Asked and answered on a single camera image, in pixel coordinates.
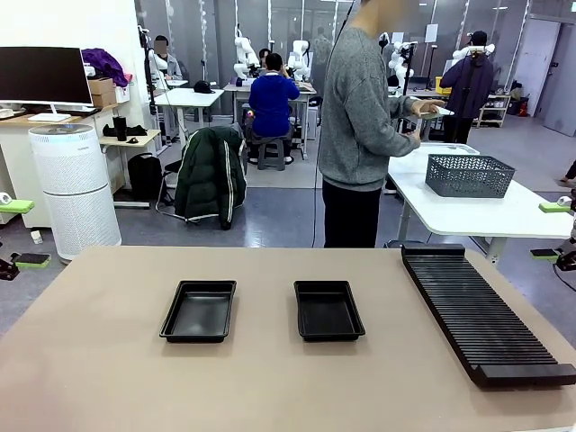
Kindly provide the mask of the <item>person's left hand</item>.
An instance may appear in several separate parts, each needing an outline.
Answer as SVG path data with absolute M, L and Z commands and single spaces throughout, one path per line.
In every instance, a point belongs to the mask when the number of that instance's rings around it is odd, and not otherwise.
M 445 102 L 436 99 L 415 100 L 411 106 L 411 113 L 419 118 L 440 114 Z

